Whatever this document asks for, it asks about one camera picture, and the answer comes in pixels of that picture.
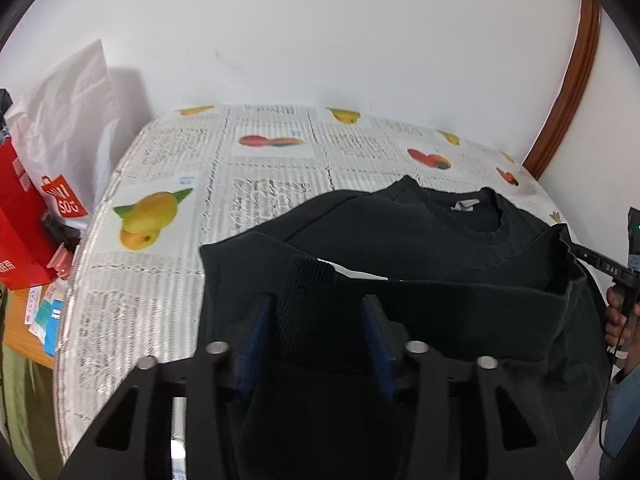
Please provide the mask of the person's right hand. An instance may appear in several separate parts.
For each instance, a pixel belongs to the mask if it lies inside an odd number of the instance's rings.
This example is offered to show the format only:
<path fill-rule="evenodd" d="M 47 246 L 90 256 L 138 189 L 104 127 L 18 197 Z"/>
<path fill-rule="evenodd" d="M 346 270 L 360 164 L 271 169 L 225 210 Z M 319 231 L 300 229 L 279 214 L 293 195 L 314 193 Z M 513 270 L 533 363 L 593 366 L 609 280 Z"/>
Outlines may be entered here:
<path fill-rule="evenodd" d="M 618 346 L 623 342 L 629 342 L 628 358 L 639 357 L 639 326 L 632 332 L 627 326 L 627 317 L 622 313 L 623 293 L 610 287 L 606 291 L 606 326 L 605 341 L 610 346 Z"/>

